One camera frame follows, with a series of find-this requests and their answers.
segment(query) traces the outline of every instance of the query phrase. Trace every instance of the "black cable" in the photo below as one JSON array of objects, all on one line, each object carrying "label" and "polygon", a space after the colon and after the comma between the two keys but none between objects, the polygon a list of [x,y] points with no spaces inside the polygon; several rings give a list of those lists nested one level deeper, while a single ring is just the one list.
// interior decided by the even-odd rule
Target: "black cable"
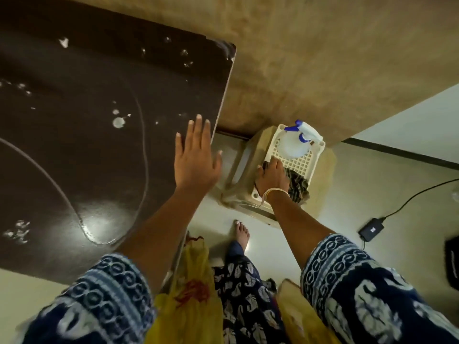
[{"label": "black cable", "polygon": [[427,188],[427,189],[424,189],[423,191],[417,192],[414,196],[412,196],[410,199],[408,199],[408,200],[405,202],[405,204],[403,204],[397,211],[394,211],[393,213],[388,214],[387,216],[381,217],[380,220],[382,220],[382,222],[384,222],[384,220],[387,219],[388,217],[390,217],[390,216],[392,216],[392,215],[395,215],[395,214],[398,213],[401,209],[403,209],[403,208],[405,207],[405,205],[408,204],[408,203],[410,202],[411,199],[413,199],[414,197],[420,195],[421,193],[427,192],[427,191],[429,191],[429,190],[431,190],[431,189],[434,189],[434,188],[439,187],[439,186],[446,185],[447,183],[451,183],[451,182],[454,182],[454,181],[459,181],[459,178],[455,178],[454,180],[449,180],[449,181],[440,183],[440,184],[438,184],[438,185],[429,187],[429,188]]}]

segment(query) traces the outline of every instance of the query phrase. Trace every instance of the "bracelet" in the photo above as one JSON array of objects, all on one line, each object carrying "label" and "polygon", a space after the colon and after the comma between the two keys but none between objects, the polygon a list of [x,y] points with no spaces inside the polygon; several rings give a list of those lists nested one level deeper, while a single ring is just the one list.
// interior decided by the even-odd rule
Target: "bracelet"
[{"label": "bracelet", "polygon": [[281,189],[281,188],[272,187],[272,188],[270,188],[270,189],[267,189],[266,192],[263,194],[263,196],[262,196],[262,198],[261,198],[261,204],[258,206],[259,208],[260,208],[260,207],[263,205],[263,203],[265,202],[266,197],[267,197],[267,195],[269,194],[269,192],[272,192],[272,191],[281,191],[281,192],[286,193],[286,194],[289,196],[289,194],[288,194],[287,191],[284,191],[284,190]]}]

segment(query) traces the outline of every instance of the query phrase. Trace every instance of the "sleeve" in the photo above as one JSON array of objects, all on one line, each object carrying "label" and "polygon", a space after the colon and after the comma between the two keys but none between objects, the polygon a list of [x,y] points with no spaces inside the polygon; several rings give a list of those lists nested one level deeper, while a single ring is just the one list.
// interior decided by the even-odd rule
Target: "sleeve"
[{"label": "sleeve", "polygon": [[459,329],[413,286],[340,234],[315,248],[301,289],[343,343],[459,343]]},{"label": "sleeve", "polygon": [[141,272],[124,255],[99,262],[43,308],[22,343],[143,343],[156,317]]}]

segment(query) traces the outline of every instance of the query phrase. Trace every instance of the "trigger sprayer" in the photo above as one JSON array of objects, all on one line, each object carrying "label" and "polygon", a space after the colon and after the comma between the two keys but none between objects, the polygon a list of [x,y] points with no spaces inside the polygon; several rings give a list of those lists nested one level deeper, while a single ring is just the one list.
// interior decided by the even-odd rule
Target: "trigger sprayer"
[{"label": "trigger sprayer", "polygon": [[311,147],[323,144],[324,138],[309,124],[296,120],[294,127],[285,127],[279,134],[277,151],[285,159],[302,157]]}]

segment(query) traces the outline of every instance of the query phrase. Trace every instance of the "dark brown table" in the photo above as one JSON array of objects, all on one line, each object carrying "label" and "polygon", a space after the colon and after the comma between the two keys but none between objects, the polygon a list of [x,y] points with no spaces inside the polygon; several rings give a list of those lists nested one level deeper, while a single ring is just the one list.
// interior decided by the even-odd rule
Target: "dark brown table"
[{"label": "dark brown table", "polygon": [[30,222],[26,243],[0,235],[0,267],[71,283],[112,251],[172,194],[175,133],[197,113],[215,126],[234,53],[67,0],[0,0],[1,232]]}]

